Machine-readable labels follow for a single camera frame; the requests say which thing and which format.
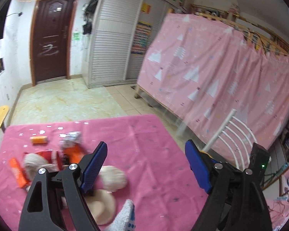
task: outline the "chair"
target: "chair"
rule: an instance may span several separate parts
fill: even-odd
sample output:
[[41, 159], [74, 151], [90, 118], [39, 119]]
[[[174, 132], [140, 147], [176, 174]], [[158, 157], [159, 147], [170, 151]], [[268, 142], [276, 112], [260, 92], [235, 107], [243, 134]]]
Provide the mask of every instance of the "chair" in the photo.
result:
[[[228, 131], [230, 131], [242, 144], [244, 151], [246, 152], [246, 157], [247, 157], [247, 162], [248, 164], [250, 163], [249, 160], [249, 152], [247, 151], [246, 145], [244, 143], [244, 141], [241, 139], [241, 137], [234, 131], [237, 130], [239, 131], [245, 138], [245, 140], [248, 142], [248, 145], [250, 146], [250, 148], [252, 149], [253, 144], [251, 143], [251, 141], [249, 140], [249, 137], [247, 136], [247, 134], [242, 130], [245, 129], [248, 134], [253, 138], [253, 141], [255, 143], [257, 143], [256, 137], [254, 136], [253, 132], [246, 126], [245, 123], [243, 123], [242, 121], [240, 121], [238, 118], [236, 118], [234, 115], [237, 111], [235, 109], [232, 109], [230, 111], [230, 113], [228, 114], [228, 116], [226, 117], [226, 119], [223, 121], [223, 123], [221, 124], [221, 126], [219, 127], [219, 129], [216, 131], [216, 133], [213, 135], [213, 137], [209, 140], [209, 142], [207, 143], [207, 145], [202, 149], [203, 152], [208, 152], [212, 145], [215, 143], [215, 141], [217, 139], [220, 139], [230, 150], [231, 154], [233, 155], [234, 161], [235, 161], [235, 166], [237, 167], [237, 169], [239, 169], [239, 163], [238, 163], [238, 159], [233, 151], [233, 149], [231, 148], [230, 144], [228, 143], [229, 141], [235, 146], [236, 150], [239, 152], [240, 158], [241, 158], [241, 162], [242, 162], [242, 168], [243, 170], [245, 169], [245, 162], [242, 156], [242, 152], [241, 149], [238, 147], [237, 143], [233, 140], [232, 137], [230, 137], [225, 130], [227, 129]], [[236, 121], [238, 123], [240, 123], [243, 127], [240, 128], [239, 126], [237, 126], [233, 121]]]

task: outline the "chair backrest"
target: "chair backrest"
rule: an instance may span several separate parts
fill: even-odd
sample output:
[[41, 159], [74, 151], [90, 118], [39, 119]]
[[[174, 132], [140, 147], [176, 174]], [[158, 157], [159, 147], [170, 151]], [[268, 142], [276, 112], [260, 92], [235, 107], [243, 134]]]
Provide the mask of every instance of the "chair backrest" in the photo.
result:
[[241, 162], [242, 162], [242, 168], [244, 170], [245, 169], [245, 162], [243, 159], [241, 149], [239, 148], [239, 146], [235, 142], [235, 140], [231, 136], [229, 136], [229, 134], [227, 134], [225, 132], [225, 130], [228, 130], [230, 133], [232, 133], [236, 137], [236, 139], [239, 140], [239, 142], [241, 143], [241, 145], [242, 145], [242, 147], [246, 153], [248, 164], [250, 163], [250, 161], [249, 161], [249, 153], [250, 152], [248, 152], [246, 145], [244, 143], [244, 140], [242, 140], [242, 138], [238, 135], [238, 133], [240, 133], [240, 134], [242, 134], [242, 136], [244, 136], [244, 139], [247, 141], [248, 145], [250, 146], [250, 150], [253, 147], [253, 143], [254, 142], [257, 143], [257, 140], [256, 140], [256, 137], [253, 134], [253, 132], [246, 126], [246, 124], [234, 116], [236, 112], [237, 111], [235, 109], [232, 109], [230, 111], [230, 113], [228, 114], [226, 119], [223, 121], [223, 123], [221, 124], [219, 129], [216, 131], [216, 133], [213, 135], [213, 137], [209, 140], [209, 142], [203, 148], [202, 151], [208, 152], [211, 149], [212, 145], [215, 143], [215, 141], [217, 139], [220, 139], [229, 148], [231, 154], [233, 155], [235, 165], [236, 165], [237, 169], [239, 169], [238, 159], [237, 159], [233, 149], [231, 148], [231, 146], [234, 145], [236, 150], [238, 151], [238, 153], [240, 155]]

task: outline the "white louvered wardrobe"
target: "white louvered wardrobe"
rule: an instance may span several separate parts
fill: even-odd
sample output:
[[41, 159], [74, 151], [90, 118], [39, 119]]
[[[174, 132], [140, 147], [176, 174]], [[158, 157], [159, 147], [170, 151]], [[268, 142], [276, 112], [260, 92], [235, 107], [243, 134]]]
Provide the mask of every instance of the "white louvered wardrobe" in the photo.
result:
[[[151, 5], [149, 14], [140, 12], [142, 3]], [[137, 79], [144, 55], [131, 54], [138, 21], [152, 25], [148, 44], [157, 35], [168, 8], [165, 0], [103, 0], [91, 37], [91, 54], [83, 74], [88, 87], [116, 85]]]

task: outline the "bed leg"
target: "bed leg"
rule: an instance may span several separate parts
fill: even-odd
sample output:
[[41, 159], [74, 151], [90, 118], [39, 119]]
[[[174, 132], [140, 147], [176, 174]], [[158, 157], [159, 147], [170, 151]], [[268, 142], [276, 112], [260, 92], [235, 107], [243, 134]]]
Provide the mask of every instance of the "bed leg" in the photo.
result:
[[139, 99], [139, 98], [140, 98], [140, 95], [139, 95], [139, 93], [140, 93], [140, 87], [139, 87], [138, 85], [136, 85], [135, 90], [136, 90], [136, 92], [135, 92], [135, 94], [134, 94], [134, 98]]

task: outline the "door handle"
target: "door handle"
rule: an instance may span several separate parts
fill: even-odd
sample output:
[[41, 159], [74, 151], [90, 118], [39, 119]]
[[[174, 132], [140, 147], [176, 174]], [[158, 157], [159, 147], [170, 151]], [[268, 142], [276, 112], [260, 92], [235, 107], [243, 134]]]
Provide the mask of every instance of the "door handle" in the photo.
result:
[[64, 30], [62, 30], [62, 32], [63, 32], [63, 39], [66, 39], [66, 37], [67, 37], [67, 26], [65, 26], [64, 27]]

